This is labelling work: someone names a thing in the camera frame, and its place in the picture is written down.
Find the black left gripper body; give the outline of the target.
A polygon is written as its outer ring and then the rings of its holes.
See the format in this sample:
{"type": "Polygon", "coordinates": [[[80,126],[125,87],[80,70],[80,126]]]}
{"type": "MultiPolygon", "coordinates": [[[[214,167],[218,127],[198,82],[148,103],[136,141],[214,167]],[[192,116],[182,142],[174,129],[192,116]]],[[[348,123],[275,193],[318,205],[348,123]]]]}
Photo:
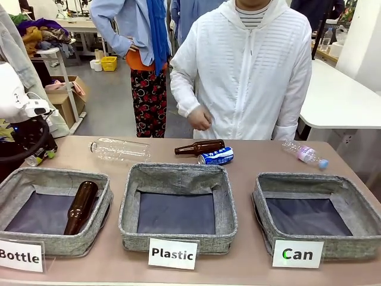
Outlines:
{"type": "Polygon", "coordinates": [[[5,140],[6,157],[30,157],[40,148],[45,151],[57,149],[48,122],[43,116],[19,123],[6,123],[5,140]]]}

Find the person right hand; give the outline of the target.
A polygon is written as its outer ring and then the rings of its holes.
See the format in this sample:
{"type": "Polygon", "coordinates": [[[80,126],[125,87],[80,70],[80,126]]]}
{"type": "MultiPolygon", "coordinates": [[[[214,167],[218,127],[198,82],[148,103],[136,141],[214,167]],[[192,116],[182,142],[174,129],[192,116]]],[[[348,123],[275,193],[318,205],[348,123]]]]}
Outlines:
{"type": "Polygon", "coordinates": [[[202,105],[195,108],[188,116],[187,120],[195,130],[205,131],[212,125],[212,117],[209,111],[202,105]]]}

